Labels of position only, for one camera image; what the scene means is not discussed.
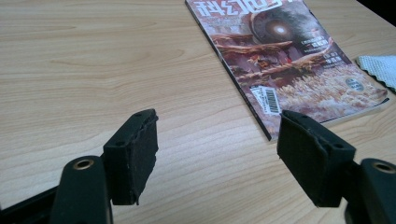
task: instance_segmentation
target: light wooden surface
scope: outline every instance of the light wooden surface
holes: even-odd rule
[[[396,54],[396,29],[354,0],[306,0],[351,59]],[[157,163],[115,223],[345,223],[276,155],[183,0],[0,1],[0,204],[58,184],[155,108]],[[356,162],[396,163],[396,105],[331,127]]]

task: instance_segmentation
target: magazine title text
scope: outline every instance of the magazine title text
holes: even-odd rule
[[[282,0],[226,0],[221,1],[220,5],[217,1],[194,2],[194,4],[203,17],[210,17],[215,13],[221,16],[236,16],[280,7]]]

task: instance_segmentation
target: cover illustration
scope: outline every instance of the cover illustration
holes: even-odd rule
[[[325,122],[388,100],[303,0],[186,0],[269,140],[283,109]]]

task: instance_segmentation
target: brass grommet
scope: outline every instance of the brass grommet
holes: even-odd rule
[[[92,165],[93,165],[93,160],[82,160],[74,163],[73,168],[75,170],[85,170],[90,168]]]

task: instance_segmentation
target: magazine spine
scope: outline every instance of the magazine spine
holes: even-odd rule
[[[194,11],[192,10],[188,0],[185,1],[185,4],[187,6],[187,8],[189,9],[189,11],[191,12],[191,15],[194,17],[195,21],[198,23],[200,29],[202,30],[202,32],[204,33],[206,39],[208,40],[208,42],[210,43],[210,46],[212,47],[212,49],[218,54],[219,60],[221,62],[221,64],[224,66],[225,70],[227,71],[228,75],[230,76],[231,80],[233,81],[233,84],[235,85],[235,87],[238,89],[239,93],[242,95],[242,98],[245,100],[245,103],[247,104],[248,108],[250,109],[250,111],[253,114],[253,117],[257,120],[257,122],[259,123],[260,127],[262,128],[262,130],[264,131],[265,136],[268,138],[269,141],[275,140],[273,138],[273,136],[268,132],[268,130],[266,129],[265,125],[262,123],[262,120],[260,119],[259,115],[257,114],[256,110],[254,109],[253,105],[251,104],[251,102],[248,100],[248,98],[246,97],[246,95],[244,94],[243,90],[241,89],[241,87],[239,86],[238,82],[236,81],[236,78],[233,75],[233,72],[231,71],[230,67],[228,66],[228,64],[225,62],[225,60],[223,59],[223,57],[221,56],[221,53],[219,52],[219,50],[216,48],[215,44],[213,43],[212,39],[210,38],[210,36],[207,34],[207,32],[205,31],[204,27],[202,26],[202,24],[200,23],[199,19],[196,17]]]

